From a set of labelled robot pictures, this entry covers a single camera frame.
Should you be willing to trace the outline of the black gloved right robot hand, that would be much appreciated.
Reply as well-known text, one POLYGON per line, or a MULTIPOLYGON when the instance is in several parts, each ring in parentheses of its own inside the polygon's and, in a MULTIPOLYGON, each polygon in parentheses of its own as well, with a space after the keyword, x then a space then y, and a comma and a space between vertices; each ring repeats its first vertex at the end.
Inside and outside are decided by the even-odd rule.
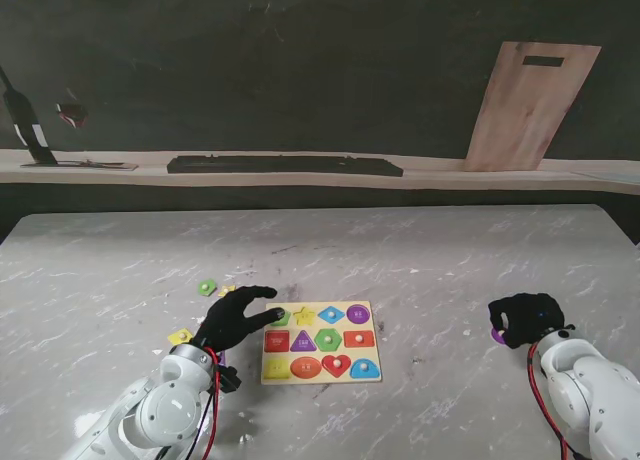
POLYGON ((519 293, 488 304, 492 335, 510 349, 534 344, 565 327, 558 302, 546 293, 519 293))

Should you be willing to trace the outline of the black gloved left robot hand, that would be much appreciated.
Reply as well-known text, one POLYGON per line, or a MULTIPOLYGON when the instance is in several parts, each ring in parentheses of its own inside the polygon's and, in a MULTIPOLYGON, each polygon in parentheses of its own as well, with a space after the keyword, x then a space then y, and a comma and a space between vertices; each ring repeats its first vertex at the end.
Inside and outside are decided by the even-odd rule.
POLYGON ((189 343, 202 350, 210 348, 216 353, 235 347, 248 335, 285 316, 281 307, 250 317, 245 315, 246 308, 255 299, 273 299, 276 295, 277 291, 267 286, 244 286, 231 291, 209 308, 189 343))

